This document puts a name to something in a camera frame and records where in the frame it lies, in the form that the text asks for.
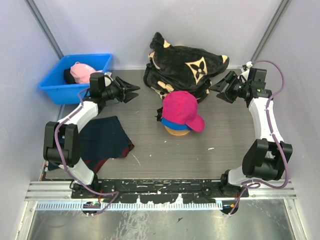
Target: blue container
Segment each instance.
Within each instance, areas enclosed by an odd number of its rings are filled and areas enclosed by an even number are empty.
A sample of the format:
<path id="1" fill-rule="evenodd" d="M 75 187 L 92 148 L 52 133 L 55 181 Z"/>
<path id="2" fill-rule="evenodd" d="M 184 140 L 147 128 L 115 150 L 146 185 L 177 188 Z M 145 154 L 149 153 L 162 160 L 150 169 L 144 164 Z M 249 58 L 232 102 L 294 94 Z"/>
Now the blue container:
<path id="1" fill-rule="evenodd" d="M 108 72 L 112 60 L 112 54 L 77 54 L 64 56 L 49 74 L 38 84 L 38 88 L 44 90 L 55 104 L 78 104 L 78 93 L 90 87 L 89 83 L 67 84 L 64 79 L 64 70 L 71 68 L 76 62 L 88 64 L 95 70 Z"/>

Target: pink baseball cap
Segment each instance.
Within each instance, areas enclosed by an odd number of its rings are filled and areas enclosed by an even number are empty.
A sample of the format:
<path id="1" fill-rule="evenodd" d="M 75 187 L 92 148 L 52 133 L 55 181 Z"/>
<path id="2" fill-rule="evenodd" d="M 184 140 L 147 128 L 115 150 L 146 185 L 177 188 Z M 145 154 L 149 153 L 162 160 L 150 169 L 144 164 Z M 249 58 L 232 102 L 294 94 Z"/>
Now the pink baseball cap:
<path id="1" fill-rule="evenodd" d="M 196 132 L 205 129 L 205 120 L 198 115 L 197 99 L 187 91 L 173 91 L 163 100 L 162 117 Z"/>
<path id="2" fill-rule="evenodd" d="M 96 71 L 93 67 L 78 61 L 70 68 L 70 74 L 74 77 L 77 84 L 89 84 L 90 74 L 96 72 L 101 73 L 102 70 Z"/>

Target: pink cap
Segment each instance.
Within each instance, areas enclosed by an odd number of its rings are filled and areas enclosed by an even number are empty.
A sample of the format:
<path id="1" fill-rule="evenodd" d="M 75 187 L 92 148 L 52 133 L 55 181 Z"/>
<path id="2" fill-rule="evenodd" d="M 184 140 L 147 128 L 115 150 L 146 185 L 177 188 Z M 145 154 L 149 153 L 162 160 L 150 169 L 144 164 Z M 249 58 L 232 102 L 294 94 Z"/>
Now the pink cap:
<path id="1" fill-rule="evenodd" d="M 187 91 L 173 91 L 163 100 L 163 118 L 175 124 L 185 124 L 196 132 L 202 132 L 205 120 L 197 112 L 197 99 Z"/>
<path id="2" fill-rule="evenodd" d="M 96 71 L 93 67 L 78 61 L 70 68 L 70 74 L 77 84 L 90 83 L 90 74 L 96 72 L 102 72 L 102 70 Z"/>

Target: gray wall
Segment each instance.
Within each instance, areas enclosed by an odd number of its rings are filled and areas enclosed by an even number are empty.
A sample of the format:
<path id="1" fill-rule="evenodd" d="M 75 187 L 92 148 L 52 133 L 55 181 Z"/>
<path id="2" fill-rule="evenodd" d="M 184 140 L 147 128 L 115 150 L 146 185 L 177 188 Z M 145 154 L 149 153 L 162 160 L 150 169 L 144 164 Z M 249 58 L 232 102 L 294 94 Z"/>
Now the gray wall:
<path id="1" fill-rule="evenodd" d="M 58 58 L 24 1 L 0 1 L 0 26 L 0 238 L 11 240 L 40 176 L 45 124 L 58 115 L 37 90 Z"/>
<path id="2" fill-rule="evenodd" d="M 65 55 L 114 54 L 115 69 L 145 68 L 160 32 L 173 45 L 252 56 L 280 0 L 35 0 Z"/>
<path id="3" fill-rule="evenodd" d="M 293 145 L 289 162 L 311 239 L 320 234 L 320 1 L 292 1 L 259 59 L 277 62 L 286 76 L 286 86 L 274 102 L 275 118 L 284 140 Z M 267 87 L 280 87 L 280 75 L 272 66 Z"/>

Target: hat stand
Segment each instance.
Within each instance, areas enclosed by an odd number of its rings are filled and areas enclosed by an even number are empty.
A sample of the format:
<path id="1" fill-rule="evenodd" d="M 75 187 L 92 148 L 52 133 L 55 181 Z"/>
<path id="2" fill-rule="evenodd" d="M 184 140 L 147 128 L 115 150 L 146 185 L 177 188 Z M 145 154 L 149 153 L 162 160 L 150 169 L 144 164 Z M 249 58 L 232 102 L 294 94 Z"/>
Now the hat stand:
<path id="1" fill-rule="evenodd" d="M 175 136 L 175 137 L 183 137 L 191 132 L 188 129 L 186 129 L 186 130 L 173 130 L 167 126 L 164 126 L 164 128 L 169 134 L 171 134 L 172 136 Z"/>

